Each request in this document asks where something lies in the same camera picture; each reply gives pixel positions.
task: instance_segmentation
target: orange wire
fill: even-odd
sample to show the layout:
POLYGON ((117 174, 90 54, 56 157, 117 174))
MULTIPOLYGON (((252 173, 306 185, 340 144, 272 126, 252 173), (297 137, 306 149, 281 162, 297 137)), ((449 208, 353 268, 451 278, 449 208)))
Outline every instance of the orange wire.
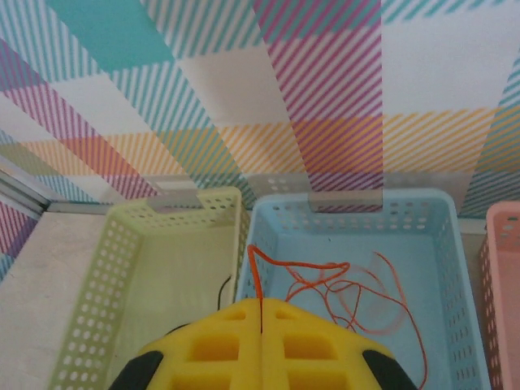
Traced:
POLYGON ((255 254, 257 254, 264 261, 266 261, 266 262, 268 262, 268 263, 270 263, 272 265, 285 267, 287 272, 295 279, 294 283, 292 283, 291 286, 288 289, 287 296, 285 297, 285 301, 286 302, 289 302, 298 293, 301 293, 302 291, 305 291, 306 289, 312 289, 315 292, 317 292, 321 296, 321 298, 323 299, 323 303, 324 303, 324 305, 325 305, 325 307, 327 309, 327 312, 331 316, 332 321, 334 323, 336 323, 336 324, 338 324, 337 320, 339 320, 339 319, 342 320, 342 321, 345 321, 347 323, 346 328, 347 329, 350 328, 353 332, 356 331, 355 328, 354 328, 354 325, 355 325, 355 326, 359 327, 359 329, 361 329, 362 331, 364 331, 367 334, 379 335, 379 336, 381 336, 381 335, 388 335, 389 333, 394 332, 399 327, 400 322, 405 317, 405 313, 408 314, 410 322, 412 323, 412 326, 413 326, 413 328, 415 330, 415 334, 417 336, 419 346, 421 348, 422 364, 424 365, 424 376, 422 378, 422 382, 421 382, 421 384, 419 386, 419 389, 422 389, 424 387, 424 384, 427 381, 428 365, 427 365, 426 350, 425 350, 424 344, 423 344, 423 338, 421 337, 421 334, 419 332, 417 323, 415 322, 414 317, 411 314, 411 312, 408 309, 408 306, 406 304, 405 293, 404 293, 404 291, 403 291, 403 289, 401 287, 401 283, 399 282, 399 278, 397 277, 397 272, 396 272, 395 268, 393 267, 393 265, 388 261, 388 259, 385 258, 381 253, 375 252, 375 254, 378 257, 380 257, 388 265, 388 267, 390 268, 390 271, 392 272, 392 277, 394 279, 394 283, 396 284, 397 291, 399 292, 399 298, 401 299, 400 301, 395 299, 395 298, 393 298, 393 297, 390 297, 386 293, 387 292, 386 288, 384 287, 384 285, 381 282, 381 280, 379 280, 379 278, 375 274, 373 274, 371 271, 367 270, 364 267, 352 266, 349 262, 328 263, 328 264, 323 264, 323 265, 312 264, 312 263, 308 263, 308 262, 281 262, 281 261, 274 260, 273 258, 270 258, 269 256, 267 256, 265 253, 263 253, 255 245, 248 245, 248 247, 247 247, 247 254, 248 254, 248 257, 249 257, 249 264, 251 266, 251 271, 252 271, 252 274, 253 274, 253 281, 254 281, 254 287, 255 287, 256 295, 257 295, 257 298, 258 298, 258 300, 260 302, 261 318, 262 318, 263 290, 262 290, 262 281, 260 279, 260 275, 259 275, 259 272, 258 272, 258 267, 257 267, 257 263, 256 263, 255 254), (290 267, 304 267, 304 268, 320 270, 320 272, 319 272, 318 278, 316 280, 309 281, 309 280, 303 278, 297 271, 292 270, 290 267), (324 277, 323 272, 325 270, 335 270, 335 269, 336 270, 339 269, 339 271, 337 271, 336 273, 334 273, 334 274, 332 274, 332 275, 330 275, 330 276, 328 276, 326 278, 324 277), (367 287, 367 286, 365 286, 363 284, 360 284, 358 282, 354 282, 352 280, 337 279, 340 276, 346 274, 348 271, 350 271, 350 273, 353 273, 353 271, 360 271, 360 272, 368 274, 372 279, 375 280, 375 282, 378 284, 378 286, 381 287, 383 292, 376 291, 373 288, 369 288, 369 287, 367 287), (336 286, 339 283, 344 283, 345 285, 340 287, 340 288, 334 288, 334 286, 336 286), (301 284, 301 287, 299 287, 295 291, 293 291, 293 288, 295 286, 297 286, 298 284, 301 284), (321 292, 318 289, 318 286, 320 286, 320 285, 325 286, 325 288, 326 288, 326 292, 325 293, 321 292), (343 292, 343 291, 345 291, 348 288, 351 288, 353 286, 354 287, 358 287, 358 291, 357 291, 357 298, 356 298, 356 304, 354 306, 354 310, 351 311, 349 306, 345 303, 343 297, 339 293, 341 293, 341 292, 343 292), (366 290, 366 291, 368 291, 370 293, 375 294, 378 297, 382 297, 382 298, 387 299, 387 300, 389 300, 391 302, 397 303, 403 309, 403 310, 400 310, 399 314, 394 318, 394 320, 393 320, 391 325, 387 326, 384 329, 374 330, 374 329, 368 329, 366 327, 363 327, 359 323, 359 321, 356 319, 356 314, 358 313, 359 302, 361 300, 361 295, 362 295, 362 291, 363 290, 366 290), (343 307, 343 309, 349 314, 350 320, 348 320, 348 319, 346 319, 344 317, 341 317, 341 316, 339 316, 337 314, 334 314, 334 312, 333 312, 333 310, 330 307, 330 304, 328 302, 329 301, 329 298, 328 298, 328 294, 329 293, 334 293, 334 294, 336 294, 338 296, 338 299, 340 300, 340 304, 343 307))

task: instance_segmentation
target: black wire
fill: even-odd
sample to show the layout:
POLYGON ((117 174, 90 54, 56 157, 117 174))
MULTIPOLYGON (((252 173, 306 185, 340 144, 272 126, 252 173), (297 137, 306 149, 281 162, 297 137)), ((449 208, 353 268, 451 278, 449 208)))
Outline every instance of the black wire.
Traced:
MULTIPOLYGON (((220 299, 222 297, 222 291, 224 290, 224 287, 226 287, 226 284, 228 284, 228 282, 231 280, 231 275, 229 275, 227 277, 226 280, 224 280, 224 283, 222 283, 222 286, 220 286, 220 290, 219 290, 219 299, 217 300, 217 310, 220 310, 220 299)), ((182 325, 179 325, 178 327, 174 327, 173 329, 171 329, 167 335, 169 335, 170 333, 176 331, 177 329, 181 329, 182 327, 185 327, 187 325, 189 325, 190 323, 183 323, 182 325)))

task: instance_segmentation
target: yellow basket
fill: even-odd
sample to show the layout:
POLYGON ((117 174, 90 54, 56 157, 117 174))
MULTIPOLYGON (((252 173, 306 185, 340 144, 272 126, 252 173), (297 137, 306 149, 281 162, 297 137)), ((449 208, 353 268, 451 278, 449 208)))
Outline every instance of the yellow basket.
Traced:
POLYGON ((248 227, 231 187, 110 208, 49 389, 108 388, 144 345, 215 312, 229 276, 230 305, 248 227))

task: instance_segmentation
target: plaid pattern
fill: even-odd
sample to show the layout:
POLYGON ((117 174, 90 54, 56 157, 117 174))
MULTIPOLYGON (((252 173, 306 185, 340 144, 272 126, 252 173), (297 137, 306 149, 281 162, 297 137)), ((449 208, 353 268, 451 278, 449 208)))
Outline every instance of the plaid pattern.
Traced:
POLYGON ((433 186, 483 217, 520 199, 519 17, 517 0, 0 0, 0 165, 55 201, 433 186))

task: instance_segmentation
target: pink basket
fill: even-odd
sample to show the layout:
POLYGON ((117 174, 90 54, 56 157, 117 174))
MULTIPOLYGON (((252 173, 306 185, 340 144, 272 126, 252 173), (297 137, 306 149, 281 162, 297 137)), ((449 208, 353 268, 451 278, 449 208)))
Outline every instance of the pink basket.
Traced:
POLYGON ((520 201, 487 211, 483 271, 484 347, 493 389, 520 388, 520 201))

